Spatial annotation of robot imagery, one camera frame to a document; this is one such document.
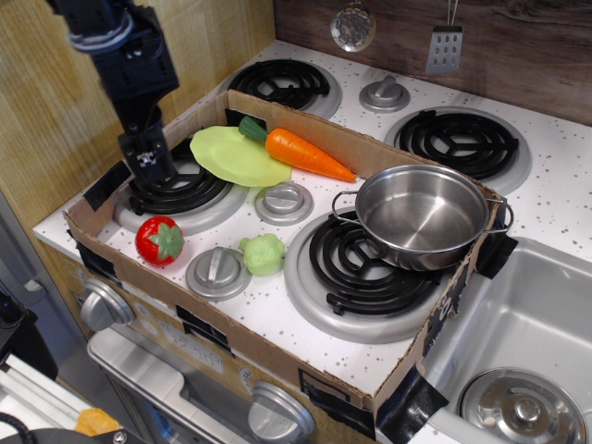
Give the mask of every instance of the green plate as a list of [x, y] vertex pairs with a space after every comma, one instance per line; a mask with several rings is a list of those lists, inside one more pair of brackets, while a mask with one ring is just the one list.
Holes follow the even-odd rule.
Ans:
[[243, 136], [236, 127], [196, 132], [191, 152], [218, 178], [244, 187], [273, 187], [291, 177], [291, 166], [270, 157], [262, 143]]

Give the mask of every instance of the pot handle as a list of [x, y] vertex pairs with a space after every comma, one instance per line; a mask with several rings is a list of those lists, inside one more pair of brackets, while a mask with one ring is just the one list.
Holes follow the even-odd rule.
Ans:
[[333, 198], [333, 204], [331, 205], [331, 210], [333, 210], [333, 216], [337, 220], [340, 220], [341, 222], [349, 222], [351, 224], [356, 224], [361, 227], [362, 224], [358, 220], [351, 220], [351, 219], [346, 219], [345, 217], [341, 217], [340, 215], [337, 214], [337, 210], [335, 209], [335, 203], [337, 202], [338, 198], [341, 195], [343, 195], [343, 194], [357, 194], [357, 193], [358, 193], [358, 191], [340, 191], [340, 192], [338, 192], [337, 196], [335, 196]]
[[488, 202], [493, 202], [494, 204], [502, 204], [506, 207], [508, 212], [510, 213], [510, 222], [504, 228], [500, 229], [484, 229], [483, 234], [495, 234], [495, 233], [506, 233], [514, 223], [514, 212], [512, 207], [508, 205], [506, 201], [502, 201], [501, 199], [486, 199]]

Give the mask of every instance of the toy carrot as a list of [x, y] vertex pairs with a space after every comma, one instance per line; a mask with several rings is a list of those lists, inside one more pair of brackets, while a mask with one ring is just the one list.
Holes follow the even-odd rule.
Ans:
[[267, 153], [280, 162], [330, 178], [355, 181], [355, 175], [348, 168], [287, 129], [276, 128], [267, 134], [252, 118], [244, 117], [239, 132], [264, 143]]

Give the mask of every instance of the silver oven handle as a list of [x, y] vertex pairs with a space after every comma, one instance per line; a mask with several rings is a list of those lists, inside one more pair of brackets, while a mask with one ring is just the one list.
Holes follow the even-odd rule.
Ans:
[[198, 437], [220, 444], [249, 444], [180, 396], [185, 385], [181, 372], [115, 330], [95, 333], [88, 352], [106, 372]]

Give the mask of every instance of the black coil burner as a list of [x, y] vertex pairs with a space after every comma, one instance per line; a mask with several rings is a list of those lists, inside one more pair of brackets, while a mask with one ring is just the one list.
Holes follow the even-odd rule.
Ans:
[[519, 141], [500, 123], [470, 113], [422, 111], [399, 132], [399, 148], [474, 179], [490, 178], [516, 156]]
[[327, 95], [330, 90], [321, 71], [289, 59], [257, 62], [241, 71], [228, 88], [294, 109], [303, 109], [317, 95]]
[[173, 161], [195, 164], [195, 172], [179, 173], [162, 181], [141, 184], [136, 180], [129, 183], [133, 194], [129, 198], [132, 211], [141, 216], [143, 213], [155, 215], [174, 215], [190, 211], [208, 204], [225, 190], [229, 182], [219, 179], [195, 162], [191, 153], [191, 140], [185, 140], [172, 151]]
[[[341, 216], [357, 217], [354, 211]], [[439, 283], [439, 271], [405, 270], [373, 257], [366, 240], [360, 226], [333, 215], [311, 239], [311, 264], [330, 290], [327, 302], [336, 315], [346, 311], [358, 315], [401, 314], [419, 305]]]

